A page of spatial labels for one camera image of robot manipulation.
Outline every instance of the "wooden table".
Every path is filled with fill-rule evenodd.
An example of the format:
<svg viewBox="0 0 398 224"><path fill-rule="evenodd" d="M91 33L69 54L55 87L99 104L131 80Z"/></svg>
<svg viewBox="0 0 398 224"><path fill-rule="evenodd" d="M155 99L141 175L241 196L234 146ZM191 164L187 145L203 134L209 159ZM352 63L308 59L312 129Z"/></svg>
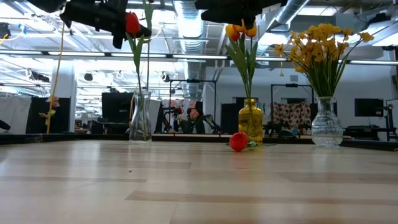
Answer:
<svg viewBox="0 0 398 224"><path fill-rule="evenodd" d="M275 145L0 146L0 223L398 223L398 155Z"/></svg>

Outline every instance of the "patterned fabric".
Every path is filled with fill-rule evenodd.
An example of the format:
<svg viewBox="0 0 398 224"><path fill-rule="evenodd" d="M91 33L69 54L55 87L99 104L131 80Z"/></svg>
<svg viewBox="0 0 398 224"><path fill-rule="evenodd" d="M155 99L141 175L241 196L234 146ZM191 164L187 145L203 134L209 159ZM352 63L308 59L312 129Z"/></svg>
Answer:
<svg viewBox="0 0 398 224"><path fill-rule="evenodd" d="M274 103L274 123L287 121L290 129L298 129L300 124L311 123L311 109L309 103L285 104Z"/></svg>

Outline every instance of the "glass vase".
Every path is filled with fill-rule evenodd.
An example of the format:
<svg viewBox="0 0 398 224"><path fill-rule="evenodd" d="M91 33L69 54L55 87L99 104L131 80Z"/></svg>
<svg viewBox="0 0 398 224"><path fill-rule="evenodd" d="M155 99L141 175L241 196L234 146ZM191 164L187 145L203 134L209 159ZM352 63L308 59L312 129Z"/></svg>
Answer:
<svg viewBox="0 0 398 224"><path fill-rule="evenodd" d="M256 99L245 99L244 108L239 111L239 132L247 134L249 140L262 143L262 111L256 108Z"/></svg>
<svg viewBox="0 0 398 224"><path fill-rule="evenodd" d="M333 97L319 97L318 114L312 121L312 142L318 147L338 147L343 141L343 128L333 111Z"/></svg>
<svg viewBox="0 0 398 224"><path fill-rule="evenodd" d="M131 120L130 140L147 142L151 140L149 104L151 92L142 90L134 95L134 114Z"/></svg>

